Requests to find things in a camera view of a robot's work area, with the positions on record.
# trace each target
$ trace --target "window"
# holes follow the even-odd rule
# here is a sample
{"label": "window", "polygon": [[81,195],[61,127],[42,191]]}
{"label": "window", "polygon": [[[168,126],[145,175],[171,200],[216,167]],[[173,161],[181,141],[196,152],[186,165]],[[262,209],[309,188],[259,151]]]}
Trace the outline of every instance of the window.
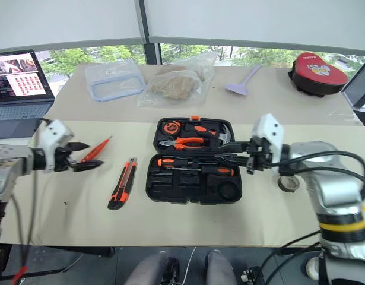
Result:
{"label": "window", "polygon": [[145,64],[143,45],[100,46],[36,52],[53,94],[58,92],[82,62],[111,62],[132,58]]}
{"label": "window", "polygon": [[[161,56],[163,62],[170,62],[176,59],[187,58],[202,52],[216,51],[218,58],[215,63],[222,67],[252,67],[262,64],[266,67],[288,67],[291,68],[293,61],[304,51],[288,49],[264,49],[254,47],[237,46],[202,46],[202,45],[180,45],[161,44]],[[349,79],[365,63],[365,56],[341,55],[338,53],[314,52],[324,61],[345,72]]]}

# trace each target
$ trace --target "laptop screen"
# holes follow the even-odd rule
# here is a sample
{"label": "laptop screen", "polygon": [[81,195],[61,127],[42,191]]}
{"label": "laptop screen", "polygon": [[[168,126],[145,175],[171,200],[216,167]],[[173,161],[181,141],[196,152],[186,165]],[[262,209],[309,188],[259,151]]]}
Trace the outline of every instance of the laptop screen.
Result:
{"label": "laptop screen", "polygon": [[0,104],[54,99],[32,50],[0,53]]}

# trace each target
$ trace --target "hammer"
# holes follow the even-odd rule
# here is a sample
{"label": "hammer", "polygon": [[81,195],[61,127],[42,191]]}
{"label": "hammer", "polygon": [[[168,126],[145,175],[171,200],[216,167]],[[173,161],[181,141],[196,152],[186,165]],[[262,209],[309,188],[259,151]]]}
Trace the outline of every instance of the hammer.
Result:
{"label": "hammer", "polygon": [[186,123],[185,124],[185,131],[194,131],[202,137],[205,138],[219,138],[222,141],[222,144],[227,144],[231,141],[231,133],[228,127],[223,124],[224,132],[219,133],[217,131],[207,129],[203,126],[197,126],[193,124]]}

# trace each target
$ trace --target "laptop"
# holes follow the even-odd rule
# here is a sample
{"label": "laptop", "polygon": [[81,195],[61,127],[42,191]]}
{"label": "laptop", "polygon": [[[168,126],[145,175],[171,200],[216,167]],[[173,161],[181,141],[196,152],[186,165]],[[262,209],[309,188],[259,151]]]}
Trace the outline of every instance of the laptop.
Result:
{"label": "laptop", "polygon": [[54,99],[33,50],[0,53],[0,138],[31,137]]}

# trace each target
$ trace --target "floor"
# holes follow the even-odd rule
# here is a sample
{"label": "floor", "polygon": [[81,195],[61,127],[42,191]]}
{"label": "floor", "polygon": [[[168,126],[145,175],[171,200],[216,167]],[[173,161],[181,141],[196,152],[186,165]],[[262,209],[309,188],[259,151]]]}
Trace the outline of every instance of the floor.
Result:
{"label": "floor", "polygon": [[[185,285],[205,284],[205,257],[213,248],[199,247],[192,258]],[[238,284],[243,284],[240,275],[247,267],[261,265],[268,256],[270,248],[219,248],[233,266]],[[21,285],[56,285],[56,284],[83,284],[83,285],[123,285],[136,265],[150,254],[166,251],[169,255],[178,257],[180,261],[180,276],[185,274],[186,265],[193,248],[156,248],[156,247],[125,247],[116,248],[115,254],[110,258],[84,254],[82,258],[67,272],[47,275],[42,277],[27,278]],[[312,252],[300,257],[283,268],[275,276],[271,285],[314,285],[315,281],[302,273],[305,260],[317,256]],[[67,267],[81,254],[47,247],[31,247],[28,259],[28,272],[53,270]],[[279,256],[270,260],[263,270],[268,276],[278,264],[287,257]],[[3,275],[15,274],[20,266],[19,248],[12,247],[7,268]],[[1,285],[9,285],[10,281],[2,281]]]}

